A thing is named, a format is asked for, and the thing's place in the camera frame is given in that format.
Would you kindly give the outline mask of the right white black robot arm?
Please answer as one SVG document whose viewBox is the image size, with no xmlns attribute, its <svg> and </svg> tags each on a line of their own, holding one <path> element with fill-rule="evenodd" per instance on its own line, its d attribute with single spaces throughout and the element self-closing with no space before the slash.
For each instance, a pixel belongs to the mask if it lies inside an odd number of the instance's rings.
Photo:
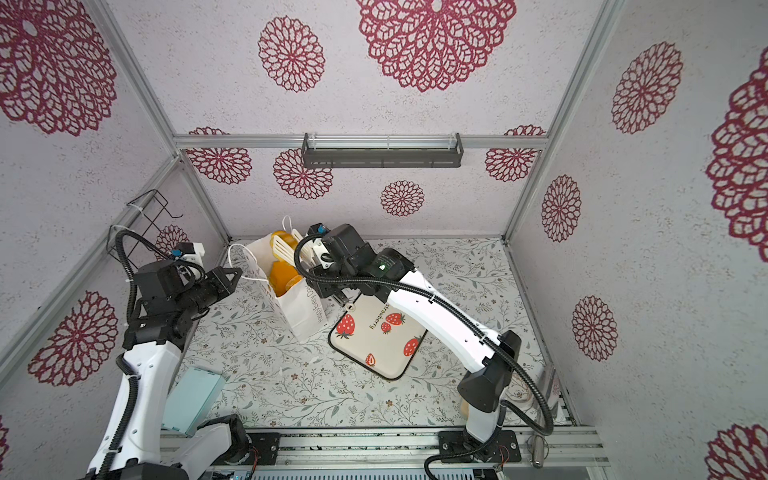
<svg viewBox="0 0 768 480">
<path fill-rule="evenodd" d="M 445 345 L 466 373 L 457 390 L 468 405 L 461 440 L 447 442 L 426 459 L 488 461 L 498 452 L 507 413 L 514 413 L 539 436 L 554 431 L 547 398 L 518 361 L 522 341 L 472 319 L 393 248 L 375 251 L 349 224 L 333 230 L 310 228 L 294 250 L 298 273 L 322 298 L 346 289 L 375 297 L 416 321 Z"/>
</svg>

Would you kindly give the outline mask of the white paper bag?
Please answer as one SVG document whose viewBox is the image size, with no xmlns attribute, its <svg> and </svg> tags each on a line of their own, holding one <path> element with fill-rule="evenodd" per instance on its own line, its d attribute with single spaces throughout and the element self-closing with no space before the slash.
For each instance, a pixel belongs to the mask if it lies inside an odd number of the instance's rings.
<svg viewBox="0 0 768 480">
<path fill-rule="evenodd" d="M 283 218 L 282 228 L 278 230 L 292 230 L 289 216 Z M 325 310 L 318 294 L 308 286 L 304 278 L 285 295 L 275 295 L 268 281 L 271 266 L 278 260 L 273 256 L 270 247 L 272 233 L 249 244 L 230 244 L 227 248 L 227 264 L 229 267 L 235 267 L 236 263 L 240 262 L 240 268 L 243 270 L 241 279 L 255 284 L 295 339 L 298 342 L 306 342 L 325 325 Z"/>
</svg>

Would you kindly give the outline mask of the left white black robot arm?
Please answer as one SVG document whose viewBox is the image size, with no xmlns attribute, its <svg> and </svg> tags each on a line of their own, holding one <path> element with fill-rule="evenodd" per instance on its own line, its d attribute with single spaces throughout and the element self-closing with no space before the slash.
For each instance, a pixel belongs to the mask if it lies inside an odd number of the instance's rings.
<svg viewBox="0 0 768 480">
<path fill-rule="evenodd" d="M 124 350 L 115 359 L 122 377 L 86 478 L 198 479 L 216 463 L 248 459 L 252 443 L 236 414 L 203 422 L 169 464 L 160 451 L 167 397 L 191 328 L 235 292 L 242 269 L 205 270 L 189 259 L 189 247 L 163 252 L 130 229 L 115 234 L 114 247 L 129 283 Z"/>
</svg>

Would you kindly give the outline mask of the long braided orange bread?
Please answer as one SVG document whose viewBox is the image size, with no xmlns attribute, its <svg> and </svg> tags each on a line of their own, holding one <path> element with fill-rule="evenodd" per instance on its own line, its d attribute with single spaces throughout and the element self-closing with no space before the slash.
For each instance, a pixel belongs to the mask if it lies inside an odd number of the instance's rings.
<svg viewBox="0 0 768 480">
<path fill-rule="evenodd" d="M 277 297 L 285 295 L 302 279 L 296 268 L 283 260 L 275 261 L 268 275 L 268 281 Z"/>
</svg>

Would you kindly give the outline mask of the metal tongs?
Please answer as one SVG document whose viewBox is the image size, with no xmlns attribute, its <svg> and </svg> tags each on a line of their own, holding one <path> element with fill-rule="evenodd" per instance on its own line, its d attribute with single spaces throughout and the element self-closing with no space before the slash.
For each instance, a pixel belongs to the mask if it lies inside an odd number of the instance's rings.
<svg viewBox="0 0 768 480">
<path fill-rule="evenodd" d="M 290 233 L 298 240 L 298 243 L 303 239 L 303 236 L 296 230 L 292 229 Z M 283 260 L 285 262 L 290 263 L 292 266 L 295 265 L 294 261 L 294 255 L 295 255 L 295 249 L 289 248 L 285 243 L 282 242 L 281 239 L 276 238 L 273 240 L 273 242 L 270 242 L 270 247 L 272 250 L 273 256 L 278 260 Z M 310 254 L 310 248 L 309 243 L 304 245 L 300 252 L 300 262 L 304 266 L 312 266 L 312 258 Z"/>
</svg>

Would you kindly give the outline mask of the yellow bun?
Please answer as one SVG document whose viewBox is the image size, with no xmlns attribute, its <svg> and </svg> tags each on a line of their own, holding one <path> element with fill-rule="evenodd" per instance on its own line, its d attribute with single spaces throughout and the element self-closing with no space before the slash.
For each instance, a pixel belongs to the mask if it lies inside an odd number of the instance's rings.
<svg viewBox="0 0 768 480">
<path fill-rule="evenodd" d="M 285 243 L 289 248 L 295 249 L 298 245 L 298 240 L 290 233 L 284 230 L 278 230 L 271 234 L 271 240 L 270 242 L 273 242 L 274 239 L 279 238 L 282 240 L 283 243 Z"/>
</svg>

